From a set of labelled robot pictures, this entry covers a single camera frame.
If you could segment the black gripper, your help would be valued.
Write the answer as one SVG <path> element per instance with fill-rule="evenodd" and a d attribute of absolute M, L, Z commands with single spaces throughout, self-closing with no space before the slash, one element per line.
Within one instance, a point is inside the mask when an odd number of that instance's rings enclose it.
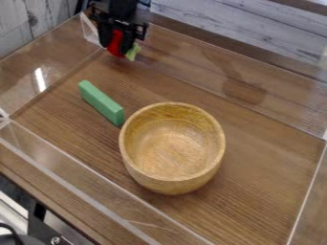
<path fill-rule="evenodd" d="M 120 29 L 131 29 L 123 31 L 123 39 L 120 44 L 120 52 L 124 55 L 134 45 L 135 39 L 146 40 L 150 23 L 138 20 L 132 15 L 128 19 L 118 19 L 110 15 L 100 7 L 92 6 L 88 17 L 99 26 L 100 44 L 106 48 L 112 39 L 112 25 Z"/>

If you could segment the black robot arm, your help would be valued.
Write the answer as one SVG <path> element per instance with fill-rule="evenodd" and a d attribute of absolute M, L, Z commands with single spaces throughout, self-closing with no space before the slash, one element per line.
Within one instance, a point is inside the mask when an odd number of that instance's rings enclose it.
<path fill-rule="evenodd" d="M 134 60 L 142 48 L 136 41 L 146 39 L 150 24 L 135 20 L 140 0 L 108 0 L 107 8 L 92 6 L 100 45 L 120 58 Z"/>

